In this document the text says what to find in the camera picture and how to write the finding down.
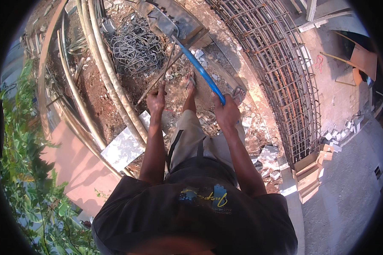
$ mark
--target rebar cage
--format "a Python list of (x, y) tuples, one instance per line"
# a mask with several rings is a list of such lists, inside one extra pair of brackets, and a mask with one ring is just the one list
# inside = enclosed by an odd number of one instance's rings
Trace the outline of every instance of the rebar cage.
[(298, 29), (279, 0), (206, 2), (256, 69), (293, 169), (295, 162), (317, 149), (321, 129), (315, 75)]

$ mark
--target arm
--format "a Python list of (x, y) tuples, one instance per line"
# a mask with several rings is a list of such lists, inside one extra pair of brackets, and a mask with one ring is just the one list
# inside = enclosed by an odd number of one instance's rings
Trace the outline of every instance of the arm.
[(213, 96), (216, 110), (216, 120), (223, 130), (227, 141), (233, 166), (236, 171), (241, 191), (250, 197), (267, 193), (263, 179), (255, 169), (244, 144), (241, 142), (236, 123), (240, 120), (240, 111), (229, 94), (225, 95), (225, 105), (220, 103), (217, 95)]
[(140, 168), (139, 180), (147, 181), (150, 184), (163, 182), (164, 160), (166, 152), (164, 150), (162, 134), (162, 113), (164, 109), (164, 86), (163, 81), (158, 91), (151, 92), (146, 99), (150, 110), (150, 126), (147, 133), (146, 150), (142, 166)]

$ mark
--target foot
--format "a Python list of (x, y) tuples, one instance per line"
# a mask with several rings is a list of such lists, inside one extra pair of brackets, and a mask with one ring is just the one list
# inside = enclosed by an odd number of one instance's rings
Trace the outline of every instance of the foot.
[(245, 92), (244, 90), (240, 89), (240, 88), (237, 88), (233, 94), (233, 99), (234, 99), (234, 103), (237, 105), (237, 106), (240, 106), (240, 104), (243, 102), (243, 100), (245, 99)]
[[(182, 80), (182, 83), (184, 84), (184, 86), (186, 85), (186, 83), (189, 81), (190, 77), (192, 77), (194, 79), (194, 81), (196, 81), (196, 76), (194, 75), (194, 72), (191, 71), (190, 73), (186, 74), (185, 76), (183, 76), (183, 80)], [(195, 84), (193, 83), (192, 80), (190, 80), (189, 84), (187, 85), (187, 93), (189, 96), (194, 96), (194, 94), (196, 93), (196, 86)]]

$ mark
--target red string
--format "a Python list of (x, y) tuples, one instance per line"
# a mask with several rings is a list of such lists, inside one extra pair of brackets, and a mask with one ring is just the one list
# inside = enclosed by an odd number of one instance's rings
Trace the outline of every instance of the red string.
[(317, 56), (317, 62), (315, 63), (315, 68), (317, 68), (317, 64), (319, 62), (319, 60), (321, 61), (318, 65), (318, 68), (319, 68), (319, 72), (322, 74), (322, 63), (323, 63), (323, 57), (321, 55), (318, 55)]

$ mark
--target tied rebar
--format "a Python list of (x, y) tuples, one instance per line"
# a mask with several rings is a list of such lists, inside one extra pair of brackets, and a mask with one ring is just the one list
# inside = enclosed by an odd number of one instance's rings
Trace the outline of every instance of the tied rebar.
[(206, 0), (255, 67), (290, 167), (317, 150), (321, 115), (311, 58), (279, 0)]
[(162, 40), (150, 30), (147, 20), (137, 13), (123, 18), (122, 26), (115, 35), (105, 38), (119, 74), (147, 76), (155, 69), (160, 69), (166, 59)]

